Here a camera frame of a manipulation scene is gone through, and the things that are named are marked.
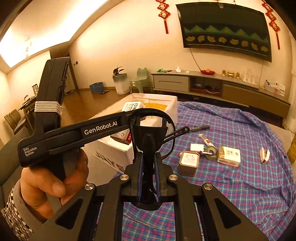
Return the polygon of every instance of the green plastic chair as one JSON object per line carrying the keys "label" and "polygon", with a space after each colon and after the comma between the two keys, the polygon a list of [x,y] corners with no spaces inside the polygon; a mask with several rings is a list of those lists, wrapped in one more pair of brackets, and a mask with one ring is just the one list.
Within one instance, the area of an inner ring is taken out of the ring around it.
{"label": "green plastic chair", "polygon": [[148,80],[148,70],[147,68],[141,69],[138,68],[137,79],[131,80],[131,93],[133,92],[133,87],[136,87],[139,90],[139,93],[143,92],[143,87],[151,87],[151,82]]}

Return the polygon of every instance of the drawer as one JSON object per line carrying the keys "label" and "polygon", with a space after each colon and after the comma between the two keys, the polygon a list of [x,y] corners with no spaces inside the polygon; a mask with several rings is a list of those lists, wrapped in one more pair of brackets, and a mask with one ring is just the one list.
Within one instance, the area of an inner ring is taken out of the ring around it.
{"label": "drawer", "polygon": [[261,94],[247,88],[223,84],[222,98],[258,108]]}
{"label": "drawer", "polygon": [[263,95],[260,100],[259,108],[286,118],[290,105],[273,97]]}
{"label": "drawer", "polygon": [[153,79],[154,79],[154,87],[156,89],[189,92],[189,77],[154,75]]}

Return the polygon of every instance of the blue plaid fabric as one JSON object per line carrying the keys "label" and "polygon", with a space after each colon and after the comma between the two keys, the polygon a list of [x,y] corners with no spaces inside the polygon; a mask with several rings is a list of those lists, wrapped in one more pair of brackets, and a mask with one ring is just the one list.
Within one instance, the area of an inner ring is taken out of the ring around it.
{"label": "blue plaid fabric", "polygon": [[[210,125],[202,133],[216,146],[240,149],[241,164],[232,167],[200,158],[195,177],[190,183],[212,183],[238,207],[269,240],[277,240],[292,220],[296,210],[296,185],[291,164],[280,138],[254,115],[238,109],[182,102],[178,105],[178,125]],[[177,172],[179,153],[190,150],[191,143],[202,144],[199,133],[176,139],[174,151],[164,160]],[[259,149],[269,149],[269,162],[261,164]],[[167,153],[171,144],[161,148]],[[175,240],[174,208],[166,203],[157,211],[145,211],[126,203],[122,240]]]}

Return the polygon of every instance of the tape roll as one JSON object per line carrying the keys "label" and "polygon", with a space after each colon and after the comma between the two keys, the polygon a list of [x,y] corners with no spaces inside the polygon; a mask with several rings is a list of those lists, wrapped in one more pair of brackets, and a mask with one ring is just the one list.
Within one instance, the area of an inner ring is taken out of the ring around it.
{"label": "tape roll", "polygon": [[205,152],[210,152],[210,153],[214,153],[215,154],[215,155],[212,155],[212,156],[205,155],[206,159],[208,159],[210,161],[216,161],[218,159],[218,155],[217,155],[218,150],[217,150],[216,147],[214,147],[214,146],[208,146],[208,147],[206,147]]}

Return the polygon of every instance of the patterned sleeve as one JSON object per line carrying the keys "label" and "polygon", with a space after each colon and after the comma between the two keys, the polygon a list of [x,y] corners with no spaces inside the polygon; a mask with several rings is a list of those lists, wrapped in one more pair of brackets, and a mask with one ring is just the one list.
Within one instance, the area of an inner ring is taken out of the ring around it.
{"label": "patterned sleeve", "polygon": [[14,188],[15,186],[12,188],[8,196],[6,207],[1,209],[1,213],[5,218],[7,224],[12,229],[14,234],[19,238],[19,240],[27,241],[34,232],[29,227],[29,225],[27,225],[27,223],[23,220],[23,218],[21,217],[20,213],[18,212],[15,206],[15,201],[13,196]]}

